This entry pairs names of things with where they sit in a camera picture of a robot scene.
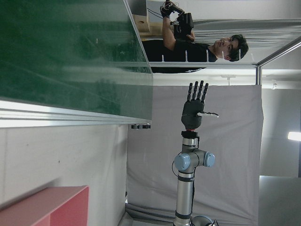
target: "gray curtain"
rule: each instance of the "gray curtain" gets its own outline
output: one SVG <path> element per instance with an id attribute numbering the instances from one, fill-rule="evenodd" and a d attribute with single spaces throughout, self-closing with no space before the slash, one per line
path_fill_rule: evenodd
<path id="1" fill-rule="evenodd" d="M 154 87 L 151 129 L 128 131 L 126 208 L 132 217 L 173 221 L 172 162 L 182 148 L 187 93 L 186 86 Z M 199 148 L 212 152 L 216 162 L 196 170 L 193 216 L 216 218 L 221 226 L 257 226 L 261 86 L 209 86 L 205 111 L 220 115 L 204 117 L 196 130 Z"/>
<path id="2" fill-rule="evenodd" d="M 213 44 L 221 37 L 242 34 L 251 49 L 281 48 L 301 36 L 301 19 L 196 20 L 196 42 Z"/>

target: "green chalkboard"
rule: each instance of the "green chalkboard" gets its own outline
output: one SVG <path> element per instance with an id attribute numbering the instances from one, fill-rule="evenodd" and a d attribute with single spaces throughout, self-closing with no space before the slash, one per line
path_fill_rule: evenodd
<path id="1" fill-rule="evenodd" d="M 152 74 L 123 0 L 1 1 L 0 99 L 151 119 Z"/>

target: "light fixture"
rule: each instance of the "light fixture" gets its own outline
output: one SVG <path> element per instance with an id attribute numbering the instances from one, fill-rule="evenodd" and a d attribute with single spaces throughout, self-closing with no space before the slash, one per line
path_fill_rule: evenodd
<path id="1" fill-rule="evenodd" d="M 301 133 L 300 132 L 289 132 L 287 139 L 301 141 Z"/>

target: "glove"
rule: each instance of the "glove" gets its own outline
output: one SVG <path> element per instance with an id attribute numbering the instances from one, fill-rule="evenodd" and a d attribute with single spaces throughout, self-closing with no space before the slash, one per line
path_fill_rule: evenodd
<path id="1" fill-rule="evenodd" d="M 164 3 L 164 5 L 160 7 L 160 12 L 161 12 L 161 15 L 162 15 L 163 18 L 164 17 L 168 17 L 169 18 L 169 15 L 174 11 L 173 7 L 172 7 L 173 5 L 174 5 L 173 2 L 166 1 Z"/>

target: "camera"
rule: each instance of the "camera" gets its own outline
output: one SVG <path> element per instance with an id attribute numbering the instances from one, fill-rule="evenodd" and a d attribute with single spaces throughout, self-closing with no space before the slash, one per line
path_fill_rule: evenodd
<path id="1" fill-rule="evenodd" d="M 176 39 L 186 39 L 187 34 L 191 34 L 193 28 L 193 20 L 191 13 L 181 14 L 177 18 L 178 24 L 174 25 L 174 38 Z"/>

